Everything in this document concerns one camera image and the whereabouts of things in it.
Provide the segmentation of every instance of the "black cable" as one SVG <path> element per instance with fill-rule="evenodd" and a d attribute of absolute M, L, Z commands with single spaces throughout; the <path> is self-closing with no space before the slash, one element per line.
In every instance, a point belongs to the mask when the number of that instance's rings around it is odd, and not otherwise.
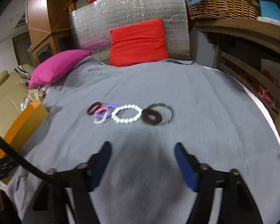
<path fill-rule="evenodd" d="M 31 172 L 36 177 L 40 178 L 41 180 L 53 184 L 59 187 L 68 188 L 69 184 L 67 182 L 58 181 L 51 176 L 45 174 L 44 172 L 40 171 L 38 168 L 33 166 L 30 162 L 28 162 L 25 158 L 23 158 L 15 149 L 13 149 L 10 145 L 8 145 L 5 140 L 0 137 L 0 148 L 4 151 L 7 155 L 9 155 L 13 160 L 15 160 L 19 165 L 23 168 Z"/>

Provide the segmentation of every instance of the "white beaded bracelet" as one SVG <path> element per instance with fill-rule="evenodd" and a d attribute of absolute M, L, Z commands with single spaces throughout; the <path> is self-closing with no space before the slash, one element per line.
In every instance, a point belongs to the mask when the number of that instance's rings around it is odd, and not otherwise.
<path fill-rule="evenodd" d="M 135 109 L 138 114 L 136 114 L 135 117 L 129 118 L 129 119 L 124 119 L 116 116 L 119 111 L 126 110 L 126 109 Z M 140 119 L 142 114 L 142 109 L 138 107 L 137 105 L 123 105 L 120 107 L 117 107 L 111 114 L 111 118 L 116 122 L 116 123 L 121 123 L 121 124 L 128 124 L 128 123 L 133 123 L 136 122 L 137 120 Z"/>

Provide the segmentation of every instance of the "purple bracelet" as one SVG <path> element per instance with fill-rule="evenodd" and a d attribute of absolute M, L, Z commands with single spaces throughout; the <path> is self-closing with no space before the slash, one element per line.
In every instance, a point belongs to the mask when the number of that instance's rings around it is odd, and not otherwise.
<path fill-rule="evenodd" d="M 117 105 L 107 105 L 106 106 L 106 108 L 108 108 L 108 109 L 116 109 L 117 108 Z M 98 118 L 98 119 L 102 119 L 103 117 L 104 117 L 104 112 L 101 112 L 101 113 L 99 113 L 99 114 L 97 114 L 96 115 L 96 117 Z"/>

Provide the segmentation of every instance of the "pink pillow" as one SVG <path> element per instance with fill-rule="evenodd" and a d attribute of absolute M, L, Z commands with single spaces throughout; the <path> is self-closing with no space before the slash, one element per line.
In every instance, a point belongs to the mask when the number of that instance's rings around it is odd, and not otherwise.
<path fill-rule="evenodd" d="M 35 68 L 28 88 L 36 88 L 57 81 L 72 70 L 81 60 L 91 54 L 91 51 L 73 49 L 50 57 Z"/>

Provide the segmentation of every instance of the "dark red hair tie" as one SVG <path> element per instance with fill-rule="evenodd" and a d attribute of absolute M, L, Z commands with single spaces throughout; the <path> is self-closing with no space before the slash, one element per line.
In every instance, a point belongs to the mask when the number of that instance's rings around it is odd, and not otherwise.
<path fill-rule="evenodd" d="M 102 106 L 102 104 L 100 102 L 95 102 L 88 108 L 88 110 L 86 112 L 89 115 L 94 115 L 95 111 L 99 110 L 101 108 L 101 106 Z"/>

